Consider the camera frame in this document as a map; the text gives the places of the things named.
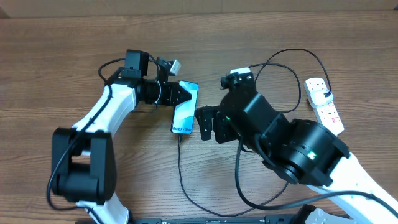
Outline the black smartphone lit screen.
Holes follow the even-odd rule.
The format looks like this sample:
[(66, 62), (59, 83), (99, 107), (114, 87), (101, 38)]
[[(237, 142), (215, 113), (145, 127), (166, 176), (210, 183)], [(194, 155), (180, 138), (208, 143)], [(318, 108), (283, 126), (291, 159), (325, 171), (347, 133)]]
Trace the black smartphone lit screen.
[(174, 134), (191, 134), (198, 97), (198, 84), (180, 80), (178, 84), (191, 94), (192, 98), (178, 104), (174, 109), (171, 132)]

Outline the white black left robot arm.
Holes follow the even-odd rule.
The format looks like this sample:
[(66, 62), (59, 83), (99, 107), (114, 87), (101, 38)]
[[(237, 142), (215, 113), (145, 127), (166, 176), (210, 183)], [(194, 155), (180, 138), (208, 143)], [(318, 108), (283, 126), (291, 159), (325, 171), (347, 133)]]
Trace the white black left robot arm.
[(48, 205), (57, 211), (52, 195), (72, 203), (67, 209), (85, 210), (94, 223), (133, 223), (130, 209), (116, 195), (117, 170), (113, 137), (140, 102), (171, 106), (171, 132), (191, 134), (198, 84), (170, 82), (181, 68), (178, 60), (154, 58), (127, 50), (124, 65), (103, 78), (103, 94), (84, 118), (52, 136), (52, 173), (46, 190)]

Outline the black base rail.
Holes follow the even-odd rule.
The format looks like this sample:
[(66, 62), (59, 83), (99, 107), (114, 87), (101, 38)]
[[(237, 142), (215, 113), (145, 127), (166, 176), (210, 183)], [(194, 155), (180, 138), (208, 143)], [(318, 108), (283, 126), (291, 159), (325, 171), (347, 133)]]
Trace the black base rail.
[(130, 221), (132, 224), (290, 224), (293, 223), (296, 215), (265, 215), (264, 217), (233, 217), (233, 218), (186, 218), (168, 219), (141, 218)]

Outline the white charger adapter plug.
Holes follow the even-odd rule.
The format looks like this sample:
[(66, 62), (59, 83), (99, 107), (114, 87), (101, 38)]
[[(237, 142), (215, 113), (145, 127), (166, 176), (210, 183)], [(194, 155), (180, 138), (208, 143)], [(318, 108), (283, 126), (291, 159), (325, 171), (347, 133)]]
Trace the white charger adapter plug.
[(318, 108), (327, 105), (333, 101), (333, 94), (329, 90), (318, 90), (310, 94), (311, 106)]

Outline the white power strip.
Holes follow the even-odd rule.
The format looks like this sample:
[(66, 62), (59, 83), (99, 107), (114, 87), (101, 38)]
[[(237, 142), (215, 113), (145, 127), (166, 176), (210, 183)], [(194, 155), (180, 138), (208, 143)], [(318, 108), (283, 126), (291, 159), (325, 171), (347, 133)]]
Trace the white power strip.
[[(318, 90), (329, 90), (322, 78), (309, 78), (304, 83), (304, 88), (308, 97), (308, 102), (311, 102), (310, 94)], [(345, 128), (343, 126), (342, 120), (338, 114), (334, 102), (313, 108), (317, 121), (328, 128), (335, 136), (342, 133)]]

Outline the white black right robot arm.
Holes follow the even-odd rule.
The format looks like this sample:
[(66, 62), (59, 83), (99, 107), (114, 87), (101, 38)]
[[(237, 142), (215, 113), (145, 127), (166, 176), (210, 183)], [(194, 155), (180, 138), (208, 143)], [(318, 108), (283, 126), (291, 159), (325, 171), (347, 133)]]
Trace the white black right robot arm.
[(358, 223), (396, 223), (397, 201), (363, 169), (348, 146), (324, 125), (287, 120), (257, 92), (251, 72), (221, 79), (227, 94), (218, 106), (196, 110), (201, 138), (237, 140), (281, 179), (330, 199)]

